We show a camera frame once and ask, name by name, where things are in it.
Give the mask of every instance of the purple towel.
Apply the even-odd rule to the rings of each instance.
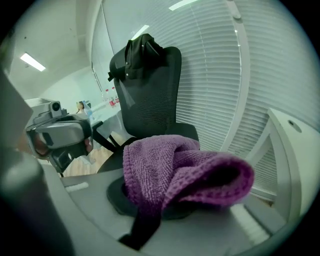
[[[128,198],[144,215],[159,215],[173,202],[230,206],[254,182],[254,171],[228,153],[200,151],[198,141],[180,135],[137,140],[123,152]]]

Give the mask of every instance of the ceiling light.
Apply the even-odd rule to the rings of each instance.
[[[138,36],[140,36],[147,28],[149,28],[149,25],[144,25],[140,30],[135,33],[135,35],[131,38],[131,40],[135,40]]]
[[[28,63],[32,67],[36,68],[39,71],[44,71],[46,68],[42,66],[38,61],[36,61],[34,58],[32,58],[28,53],[25,53],[20,57],[21,60],[23,60],[25,63]]]
[[[180,7],[182,7],[182,6],[187,5],[187,4],[191,4],[191,3],[195,2],[195,1],[198,1],[198,0],[182,0],[182,1],[180,1],[180,2],[177,2],[177,3],[174,4],[174,5],[170,6],[169,9],[170,9],[171,11],[174,11],[175,9],[178,9],[178,8],[180,8]]]

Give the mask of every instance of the black office chair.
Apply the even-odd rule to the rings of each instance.
[[[193,125],[176,123],[181,52],[176,47],[167,47],[163,50],[165,55],[163,64],[154,69],[147,69],[144,78],[123,81],[114,78],[124,128],[134,137],[128,139],[122,146],[110,137],[115,144],[114,148],[105,139],[103,142],[100,137],[97,141],[114,154],[104,162],[98,173],[122,168],[124,147],[139,139],[154,135],[177,134],[199,140]],[[125,49],[122,49],[113,56],[110,70],[125,65]]]

